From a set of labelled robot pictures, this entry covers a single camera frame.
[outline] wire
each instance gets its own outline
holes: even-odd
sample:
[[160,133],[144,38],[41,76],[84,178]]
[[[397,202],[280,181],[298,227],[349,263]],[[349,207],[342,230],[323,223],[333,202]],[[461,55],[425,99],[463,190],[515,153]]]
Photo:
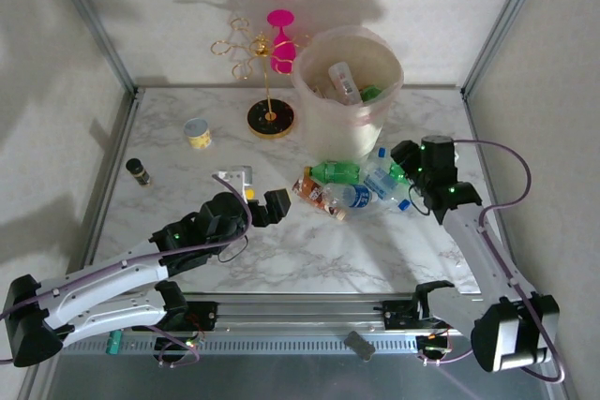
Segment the wire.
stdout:
[[[247,216],[247,222],[246,222],[246,225],[244,226],[244,229],[242,230],[242,233],[239,236],[236,236],[236,237],[230,238],[230,239],[226,239],[226,240],[220,241],[218,243],[192,245],[190,247],[177,248],[174,250],[168,250],[166,252],[152,253],[149,255],[140,255],[138,257],[133,257],[130,259],[124,259],[122,261],[118,261],[114,264],[111,264],[110,266],[103,267],[102,269],[98,269],[97,271],[92,272],[87,275],[84,275],[81,278],[70,281],[59,288],[53,288],[51,290],[43,292],[34,297],[25,299],[22,302],[18,302],[17,304],[14,304],[13,306],[6,309],[5,311],[3,311],[0,314],[0,321],[6,319],[8,316],[10,316],[15,311],[18,311],[19,309],[26,307],[29,304],[34,304],[35,302],[40,302],[42,300],[46,300],[48,297],[53,296],[57,290],[58,290],[59,294],[60,294],[60,291],[64,290],[64,289],[74,290],[74,289],[79,288],[83,285],[86,285],[92,281],[96,281],[97,279],[99,279],[105,275],[112,274],[113,272],[116,272],[116,270],[120,270],[122,267],[124,267],[124,265],[130,265],[132,263],[143,262],[143,261],[148,261],[148,260],[152,260],[152,259],[162,259],[164,257],[169,257],[170,255],[180,255],[182,253],[197,252],[198,250],[205,250],[205,249],[214,248],[214,247],[221,247],[224,245],[229,245],[231,243],[234,243],[238,239],[246,236],[246,233],[248,233],[250,225],[252,224],[252,212],[248,208],[248,205],[246,204],[246,202],[244,201],[242,196],[240,196],[240,194],[235,190],[235,188],[233,186],[231,186],[226,181],[221,180],[216,175],[213,175],[213,178],[215,180],[217,180],[219,183],[221,183],[222,185],[224,185],[228,190],[230,190],[232,192],[232,194],[235,196],[235,198],[240,202],[240,204],[244,208],[244,212],[246,213],[246,216]],[[0,360],[0,365],[11,364],[11,363],[13,363],[12,359]]]
[[171,342],[169,344],[167,344],[166,346],[164,346],[160,353],[158,354],[158,363],[162,364],[163,360],[162,357],[164,356],[165,350],[167,348],[169,348],[172,345],[176,345],[179,346],[181,348],[186,348],[187,350],[189,350],[191,352],[192,355],[194,355],[195,360],[194,361],[190,361],[187,363],[171,363],[171,369],[174,369],[175,367],[183,367],[184,365],[192,365],[197,363],[200,360],[200,353],[198,353],[198,350],[195,349],[192,346],[189,346],[188,344],[185,344],[184,342],[180,341],[179,339],[177,339],[175,336],[173,336],[172,334],[169,334],[167,332],[165,332],[164,330],[160,330],[158,327],[154,326],[154,325],[146,325],[145,326],[148,330],[154,332],[154,333],[158,333],[160,335],[162,335],[163,337],[169,339]]
[[478,144],[478,145],[485,144],[485,145],[491,145],[494,147],[501,148],[504,151],[511,154],[512,156],[514,156],[516,159],[518,159],[518,161],[523,166],[523,169],[525,170],[525,174],[527,176],[527,183],[525,185],[525,190],[523,191],[523,194],[521,194],[521,196],[516,200],[509,201],[507,203],[501,203],[498,205],[490,205],[490,206],[484,208],[481,211],[481,214],[479,215],[479,227],[481,228],[481,230],[483,230],[481,232],[481,235],[484,238],[484,241],[486,242],[487,247],[491,251],[494,259],[498,262],[498,264],[502,268],[502,271],[504,272],[504,275],[508,279],[510,286],[515,290],[515,292],[521,298],[521,301],[523,302],[523,304],[527,308],[527,311],[531,315],[533,323],[537,327],[537,330],[540,332],[540,334],[542,334],[542,337],[544,338],[544,341],[546,342],[547,348],[550,350],[550,353],[552,355],[552,361],[554,362],[554,366],[556,367],[557,375],[555,377],[547,377],[545,375],[533,372],[533,370],[531,370],[527,367],[521,367],[521,370],[523,372],[526,372],[527,374],[531,375],[532,377],[541,379],[547,383],[551,383],[551,384],[562,383],[566,376],[566,373],[564,370],[564,365],[563,365],[563,359],[562,359],[561,355],[559,354],[559,351],[554,346],[552,339],[550,339],[550,336],[548,335],[548,331],[546,330],[546,327],[544,327],[542,320],[537,315],[537,312],[533,308],[532,303],[527,298],[527,294],[523,291],[523,288],[520,286],[520,284],[516,280],[513,279],[513,274],[511,273],[510,269],[506,265],[506,262],[504,261],[502,255],[500,255],[500,253],[498,252],[498,249],[492,242],[491,238],[489,237],[489,233],[488,233],[487,229],[485,228],[487,213],[489,213],[490,211],[502,210],[505,208],[510,208],[511,206],[518,205],[529,195],[529,192],[532,189],[532,171],[531,171],[529,165],[527,164],[527,161],[525,161],[525,158],[523,158],[517,151],[511,149],[510,147],[508,147],[506,145],[500,144],[498,142],[483,141],[483,140],[454,140],[454,142],[455,143]]
[[455,363],[456,361],[464,360],[465,358],[467,358],[472,353],[473,353],[473,349],[470,348],[469,350],[465,351],[461,355],[458,355],[456,358],[453,358],[452,360],[446,360],[446,359],[443,359],[443,360],[431,360],[430,358],[428,358],[427,356],[425,356],[423,353],[420,353],[417,356],[417,358],[420,359],[421,361],[425,362],[425,363],[434,363],[435,365],[438,365],[438,364]]
[[415,188],[414,185],[411,185],[411,187],[409,187],[409,200],[411,201],[411,205],[414,207],[414,209],[416,211],[418,211],[421,215],[430,215],[431,214],[431,210],[429,208],[427,208],[427,212],[423,212],[423,210],[419,209],[419,207],[417,207],[414,204],[413,198],[411,197],[411,191]]
[[233,256],[232,256],[231,258],[229,258],[229,259],[221,259],[221,254],[219,253],[219,254],[217,255],[218,262],[222,262],[222,263],[224,263],[224,262],[229,262],[229,261],[233,261],[234,259],[236,259],[237,257],[239,257],[239,256],[240,256],[240,254],[241,254],[241,253],[242,253],[244,250],[246,250],[246,247],[248,247],[248,237],[247,237],[247,236],[244,236],[244,239],[246,239],[246,245],[244,245],[244,248],[242,248],[242,250],[240,250],[239,252],[237,252],[235,255],[233,255]]
[[196,333],[196,336],[194,336],[194,339],[198,338],[198,336],[200,336],[200,333],[202,333],[202,340],[206,339],[206,333],[200,326],[200,323],[198,323],[200,318],[192,313],[187,316],[187,320],[191,321],[191,323],[198,329],[198,332]]

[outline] bottle label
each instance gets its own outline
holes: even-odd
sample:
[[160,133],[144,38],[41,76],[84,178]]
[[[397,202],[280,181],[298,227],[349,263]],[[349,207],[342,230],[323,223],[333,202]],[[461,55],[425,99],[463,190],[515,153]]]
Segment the bottle label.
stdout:
[[311,191],[310,194],[308,194],[308,198],[311,200],[315,200],[317,201],[319,199],[319,196],[323,193],[323,188],[318,186],[318,187],[314,187]]
[[385,170],[377,168],[369,174],[365,179],[365,185],[373,192],[375,192],[380,199],[385,199],[394,189],[398,183],[392,177],[390,177]]
[[323,175],[324,183],[335,183],[336,182],[336,163],[326,163],[325,171]]
[[371,200],[371,193],[368,189],[362,185],[352,185],[356,191],[354,202],[350,205],[351,208],[364,208],[368,205],[368,201]]

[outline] green bottle cap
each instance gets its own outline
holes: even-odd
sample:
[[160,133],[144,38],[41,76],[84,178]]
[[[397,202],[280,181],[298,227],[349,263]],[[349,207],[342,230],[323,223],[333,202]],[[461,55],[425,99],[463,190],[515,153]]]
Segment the green bottle cap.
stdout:
[[374,99],[375,97],[377,97],[381,93],[382,93],[381,89],[379,89],[374,84],[370,84],[369,86],[367,86],[365,89],[363,89],[360,92],[360,98],[363,99],[363,102],[368,102],[368,101]]

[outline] plastic bottle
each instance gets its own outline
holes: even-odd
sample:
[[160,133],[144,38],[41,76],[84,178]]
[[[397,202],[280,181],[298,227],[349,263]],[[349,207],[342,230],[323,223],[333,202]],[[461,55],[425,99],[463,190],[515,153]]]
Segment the plastic bottle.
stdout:
[[313,168],[306,166],[305,174],[324,185],[327,183],[357,185],[360,166],[354,163],[324,162]]
[[294,192],[300,199],[310,203],[312,206],[325,211],[337,220],[343,220],[346,212],[337,206],[331,205],[323,198],[323,187],[314,180],[311,180],[306,174],[296,181],[292,186]]
[[363,103],[363,99],[360,97],[358,88],[353,80],[353,75],[348,67],[348,63],[341,61],[335,63],[329,67],[328,70],[329,78],[336,87],[340,103],[344,105],[359,105]]
[[363,99],[363,102],[369,102],[370,100],[377,98],[377,96],[381,93],[381,89],[379,89],[374,84],[370,84],[366,88],[361,89],[360,98]]
[[379,199],[365,185],[339,185],[329,183],[322,189],[322,197],[332,206],[340,208],[370,208]]
[[381,200],[393,202],[401,211],[411,206],[408,200],[409,187],[394,180],[387,170],[374,160],[364,167],[365,186],[375,192]]

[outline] gold jewelry stand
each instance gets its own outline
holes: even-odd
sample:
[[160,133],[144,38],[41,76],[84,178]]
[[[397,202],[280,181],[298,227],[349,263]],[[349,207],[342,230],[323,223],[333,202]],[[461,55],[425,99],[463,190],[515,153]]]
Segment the gold jewelry stand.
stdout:
[[[210,51],[214,55],[224,55],[231,49],[243,49],[250,57],[232,68],[232,75],[237,80],[247,80],[254,73],[252,68],[252,62],[257,58],[262,60],[262,71],[264,73],[264,88],[266,90],[266,99],[255,103],[250,110],[247,112],[247,123],[250,126],[250,131],[260,138],[273,140],[275,138],[281,138],[292,131],[293,125],[293,110],[290,105],[277,98],[271,98],[269,92],[269,78],[267,74],[267,58],[275,58],[280,63],[290,63],[292,60],[284,60],[277,58],[273,51],[278,47],[292,43],[295,47],[304,47],[296,44],[294,39],[283,41],[273,46],[271,39],[266,37],[263,32],[260,32],[255,38],[250,36],[248,27],[250,23],[246,18],[237,18],[230,22],[230,27],[234,32],[241,32],[250,41],[248,46],[242,46],[240,44],[234,44],[228,40],[219,40],[213,43],[210,47]],[[219,46],[226,45],[227,49],[222,52],[218,50]],[[289,75],[284,72],[280,72],[276,69],[279,74]]]

